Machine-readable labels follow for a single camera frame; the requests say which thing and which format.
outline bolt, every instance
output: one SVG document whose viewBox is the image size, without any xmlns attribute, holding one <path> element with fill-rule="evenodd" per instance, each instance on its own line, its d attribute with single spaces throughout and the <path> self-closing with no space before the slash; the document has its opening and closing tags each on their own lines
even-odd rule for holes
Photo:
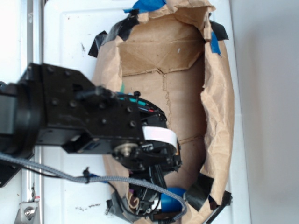
<svg viewBox="0 0 299 224">
<path fill-rule="evenodd" d="M 131 127 L 136 127 L 136 122 L 135 122 L 135 121 L 133 121 L 133 120 L 132 120 L 132 121 L 130 121 L 130 126 L 131 126 Z"/>
<path fill-rule="evenodd" d="M 101 108 L 101 109 L 105 109 L 105 108 L 106 108 L 106 104 L 105 104 L 104 102 L 101 102 L 101 103 L 99 104 L 99 108 Z"/>
<path fill-rule="evenodd" d="M 56 99 L 56 98 L 53 98 L 52 101 L 51 101 L 52 105 L 56 106 L 59 104 L 59 100 Z"/>
<path fill-rule="evenodd" d="M 53 73 L 55 71 L 55 68 L 52 67 L 52 66 L 48 66 L 47 70 L 48 70 L 49 73 Z"/>
<path fill-rule="evenodd" d="M 144 166 L 141 163 L 139 164 L 139 169 L 144 170 Z"/>
<path fill-rule="evenodd" d="M 141 93 L 139 91 L 135 91 L 133 94 L 134 94 L 135 97 L 140 97 L 141 96 Z"/>
<path fill-rule="evenodd" d="M 128 106 L 128 107 L 127 107 L 127 112 L 131 113 L 132 111 L 133 111 L 133 108 L 130 107 L 130 106 Z"/>
<path fill-rule="evenodd" d="M 32 207 L 27 207 L 24 210 L 24 214 L 25 214 L 25 216 L 27 217 L 28 220 L 30 220 L 34 216 L 35 212 L 36 211 Z"/>
<path fill-rule="evenodd" d="M 107 120 L 106 120 L 105 118 L 103 118 L 101 122 L 102 122 L 102 124 L 104 124 L 104 125 L 107 124 Z"/>
<path fill-rule="evenodd" d="M 166 158 L 166 161 L 167 161 L 168 164 L 170 164 L 171 163 L 171 158 L 169 158 L 169 157 Z"/>
<path fill-rule="evenodd" d="M 64 71 L 64 74 L 65 74 L 67 77 L 70 77 L 70 76 L 71 76 L 71 72 L 70 72 L 70 71 Z"/>
<path fill-rule="evenodd" d="M 71 100 L 69 102 L 69 105 L 72 107 L 72 108 L 75 108 L 77 106 L 77 102 L 75 100 Z"/>
<path fill-rule="evenodd" d="M 130 152 L 124 152 L 124 153 L 123 153 L 123 156 L 124 156 L 124 157 L 129 157 L 129 156 L 130 156 Z"/>
</svg>

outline crumpled brown paper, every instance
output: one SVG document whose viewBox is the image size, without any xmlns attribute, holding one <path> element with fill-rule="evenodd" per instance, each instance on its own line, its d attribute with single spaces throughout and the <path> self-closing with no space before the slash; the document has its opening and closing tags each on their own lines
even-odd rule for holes
<svg viewBox="0 0 299 224">
<path fill-rule="evenodd" d="M 234 92 L 224 42 L 221 55 L 211 51 L 213 10 L 207 0 L 168 0 L 139 15 L 128 40 L 116 37 L 101 46 L 93 82 L 113 91 L 124 83 L 126 93 L 138 90 L 159 106 L 182 146 L 183 166 L 165 177 L 167 185 L 188 189 L 201 172 L 214 178 L 210 195 L 220 205 L 231 160 Z M 110 156 L 104 161 L 108 175 L 128 176 Z M 128 191 L 127 184 L 115 185 L 122 196 Z M 212 213 L 208 200 L 199 211 L 188 207 L 181 223 L 202 223 Z"/>
</svg>

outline wire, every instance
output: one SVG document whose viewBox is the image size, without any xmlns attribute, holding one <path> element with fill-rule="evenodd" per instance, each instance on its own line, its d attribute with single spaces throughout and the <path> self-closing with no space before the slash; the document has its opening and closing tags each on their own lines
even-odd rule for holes
<svg viewBox="0 0 299 224">
<path fill-rule="evenodd" d="M 52 167 L 48 167 L 48 166 L 45 166 L 43 164 L 39 164 L 39 163 L 36 163 L 36 162 L 33 162 L 33 161 L 29 161 L 29 160 L 26 160 L 26 159 L 23 159 L 23 158 L 14 158 L 14 157 L 12 157 L 10 155 L 7 155 L 7 154 L 4 154 L 4 153 L 0 153 L 0 160 L 7 161 L 7 162 L 10 162 L 10 163 L 16 163 L 16 164 L 19 164 L 19 165 L 22 165 L 22 166 L 35 167 L 35 168 L 47 171 L 49 173 L 52 173 L 52 174 L 54 174 L 56 176 L 59 176 L 63 179 L 67 179 L 69 181 L 80 182 L 80 183 L 85 183 L 86 182 L 85 177 L 74 177 L 74 176 L 68 175 L 64 172 L 61 172 L 60 170 L 56 170 Z M 186 205 L 185 201 L 183 200 L 183 198 L 181 198 L 180 196 L 178 196 L 178 195 L 176 195 L 176 194 L 174 194 L 174 193 L 172 193 L 172 192 L 170 192 L 170 191 L 168 191 L 164 188 L 161 188 L 157 185 L 154 185 L 150 182 L 143 181 L 143 180 L 138 180 L 138 179 L 134 179 L 134 178 L 122 177 L 122 176 L 103 176 L 103 177 L 93 176 L 93 177 L 89 178 L 89 182 L 108 182 L 108 181 L 128 182 L 128 183 L 131 183 L 131 184 L 134 184 L 134 185 L 138 185 L 138 186 L 141 186 L 141 187 L 145 187 L 145 188 L 149 188 L 149 189 L 158 191 L 160 193 L 166 194 L 166 195 L 178 200 L 182 204 L 183 210 L 179 214 L 177 214 L 175 217 L 173 217 L 173 220 L 178 220 L 179 218 L 181 218 L 187 212 L 187 205 Z"/>
<path fill-rule="evenodd" d="M 31 172 L 36 173 L 36 174 L 39 174 L 39 175 L 42 175 L 42 176 L 46 176 L 46 177 L 50 177 L 50 178 L 59 178 L 59 179 L 61 179 L 60 176 L 55 176 L 55 175 L 45 174 L 45 173 L 39 172 L 39 171 L 37 171 L 37 170 L 35 170 L 35 169 L 31 169 L 31 168 L 29 168 L 29 167 L 22 167 L 22 168 L 23 168 L 23 169 L 30 170 Z"/>
</svg>

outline blue object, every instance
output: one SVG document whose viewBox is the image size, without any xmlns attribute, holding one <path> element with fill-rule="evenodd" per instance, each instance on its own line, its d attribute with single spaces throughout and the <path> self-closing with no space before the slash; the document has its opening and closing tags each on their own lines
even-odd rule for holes
<svg viewBox="0 0 299 224">
<path fill-rule="evenodd" d="M 133 8 L 124 9 L 124 12 L 129 13 L 133 9 L 139 9 L 139 13 L 152 12 L 162 8 L 165 4 L 165 0 L 139 0 L 133 5 Z"/>
<path fill-rule="evenodd" d="M 217 37 L 214 32 L 212 32 L 212 40 L 211 40 L 211 49 L 212 53 L 221 54 Z"/>
<path fill-rule="evenodd" d="M 170 192 L 182 197 L 186 192 L 185 189 L 182 188 L 167 188 Z M 161 207 L 162 212 L 176 212 L 182 210 L 182 205 L 176 199 L 169 197 L 168 195 L 161 194 Z"/>
</svg>

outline black electrical tape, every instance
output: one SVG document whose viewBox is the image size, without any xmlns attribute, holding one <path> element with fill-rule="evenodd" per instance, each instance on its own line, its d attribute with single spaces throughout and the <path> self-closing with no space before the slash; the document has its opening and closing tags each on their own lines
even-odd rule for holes
<svg viewBox="0 0 299 224">
<path fill-rule="evenodd" d="M 200 174 L 195 183 L 184 193 L 185 200 L 197 211 L 208 199 L 214 179 Z"/>
</svg>

